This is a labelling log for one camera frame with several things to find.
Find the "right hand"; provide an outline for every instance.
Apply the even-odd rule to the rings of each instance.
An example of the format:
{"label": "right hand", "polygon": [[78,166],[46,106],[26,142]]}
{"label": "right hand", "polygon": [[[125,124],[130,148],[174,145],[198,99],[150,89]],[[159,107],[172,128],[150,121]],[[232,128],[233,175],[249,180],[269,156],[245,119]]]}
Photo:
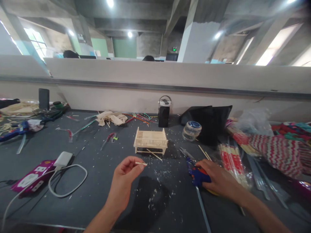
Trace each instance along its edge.
{"label": "right hand", "polygon": [[203,168],[212,180],[211,183],[202,183],[205,189],[229,198],[237,204],[249,193],[229,172],[212,161],[204,159],[195,166]]}

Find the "black bag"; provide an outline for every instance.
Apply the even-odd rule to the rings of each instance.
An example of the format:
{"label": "black bag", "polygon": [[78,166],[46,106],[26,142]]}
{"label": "black bag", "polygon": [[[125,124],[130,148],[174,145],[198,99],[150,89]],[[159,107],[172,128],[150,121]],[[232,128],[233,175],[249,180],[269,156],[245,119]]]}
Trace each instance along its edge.
{"label": "black bag", "polygon": [[188,121],[199,122],[202,126],[202,131],[197,139],[205,145],[217,146],[217,137],[223,133],[231,109],[232,105],[223,107],[190,107],[180,116],[179,123],[184,126]]}

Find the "black water bottle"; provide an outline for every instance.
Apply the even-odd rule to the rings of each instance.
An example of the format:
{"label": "black water bottle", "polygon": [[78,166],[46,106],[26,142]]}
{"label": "black water bottle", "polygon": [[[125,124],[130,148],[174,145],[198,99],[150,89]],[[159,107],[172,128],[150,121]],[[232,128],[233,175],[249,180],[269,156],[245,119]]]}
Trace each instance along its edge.
{"label": "black water bottle", "polygon": [[158,103],[159,103],[158,126],[161,128],[166,128],[168,127],[169,106],[172,103],[172,99],[168,95],[164,95],[159,99]]}

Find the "purple power strip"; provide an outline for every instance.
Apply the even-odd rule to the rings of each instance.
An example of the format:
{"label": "purple power strip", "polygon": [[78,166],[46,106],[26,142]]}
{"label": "purple power strip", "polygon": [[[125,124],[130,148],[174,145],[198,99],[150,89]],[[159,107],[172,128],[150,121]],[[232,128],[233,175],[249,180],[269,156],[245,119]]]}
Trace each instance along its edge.
{"label": "purple power strip", "polygon": [[[55,169],[53,166],[56,160],[44,160],[42,161],[34,170],[29,172],[26,176],[24,176],[20,181],[18,181],[15,185],[11,187],[11,189],[17,193],[21,192],[27,185],[29,185],[33,180],[38,177],[41,177],[46,172],[52,171]],[[44,183],[44,181],[50,179],[53,173],[49,173],[48,175],[42,176],[38,180],[36,180],[33,184],[31,184],[21,195],[21,197],[27,196],[28,194],[36,192],[36,190]]]}

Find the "workbench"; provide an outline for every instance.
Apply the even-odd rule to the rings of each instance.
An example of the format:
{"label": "workbench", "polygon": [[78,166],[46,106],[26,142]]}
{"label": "workbench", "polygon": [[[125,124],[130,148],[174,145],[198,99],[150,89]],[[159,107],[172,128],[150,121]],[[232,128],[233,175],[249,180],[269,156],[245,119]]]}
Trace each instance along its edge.
{"label": "workbench", "polygon": [[[185,158],[179,147],[185,148],[196,160],[204,159],[198,141],[187,142],[182,138],[183,127],[178,116],[171,116],[169,127],[165,128],[168,148],[160,161],[149,153],[135,154],[133,147],[137,127],[140,130],[161,131],[157,123],[133,120],[125,126],[110,124],[103,127],[95,122],[68,142],[68,133],[55,130],[60,127],[77,131],[92,119],[94,111],[68,111],[65,116],[74,116],[80,122],[65,116],[48,122],[43,130],[27,135],[22,152],[17,155],[21,136],[0,145],[0,180],[22,178],[42,160],[54,160],[61,152],[74,154],[73,164],[80,164],[88,171],[85,182],[70,196],[57,198],[43,185],[32,198],[17,199],[8,212],[8,220],[31,224],[64,226],[84,229],[104,206],[116,166],[127,156],[138,156],[148,166],[133,182],[127,209],[114,226],[115,230],[133,232],[207,232],[195,187],[188,175]],[[102,151],[100,147],[107,136],[116,132],[118,140],[108,142]],[[201,145],[213,158],[213,148]],[[246,156],[243,162],[248,166]],[[252,193],[261,199],[292,232],[310,232],[310,204],[300,199],[284,175],[266,163],[261,163],[266,175],[282,194],[290,210],[284,209],[267,187],[271,201],[264,200],[263,193],[255,187]],[[70,168],[53,180],[58,194],[65,194],[75,188],[84,177],[80,168]],[[10,200],[16,195],[10,186],[1,183],[0,215],[4,214]],[[206,214],[212,232],[260,232],[254,219],[247,213],[242,216],[233,202],[201,190]]]}

